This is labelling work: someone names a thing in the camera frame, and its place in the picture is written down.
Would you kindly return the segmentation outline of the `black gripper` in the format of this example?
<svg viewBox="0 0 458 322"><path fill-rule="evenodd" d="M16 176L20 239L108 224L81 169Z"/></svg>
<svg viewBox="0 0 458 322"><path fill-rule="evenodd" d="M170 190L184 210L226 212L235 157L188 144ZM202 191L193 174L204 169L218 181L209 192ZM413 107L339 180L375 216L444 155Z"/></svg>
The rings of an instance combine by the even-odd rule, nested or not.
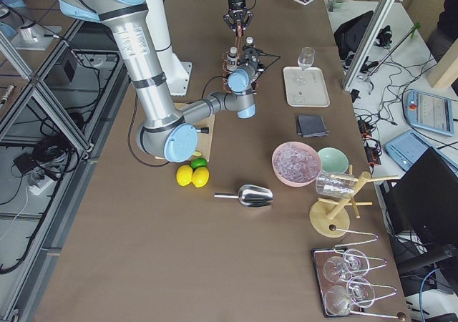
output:
<svg viewBox="0 0 458 322"><path fill-rule="evenodd" d="M229 27L236 27L237 37L243 36L243 27L248 27L253 13L246 0L228 0L228 13L223 17Z"/></svg>
<svg viewBox="0 0 458 322"><path fill-rule="evenodd" d="M266 66L260 60L263 52L252 44L244 45L242 47L242 54L240 58L241 67L250 67L252 71L251 82L256 82L262 73L266 70Z"/></svg>

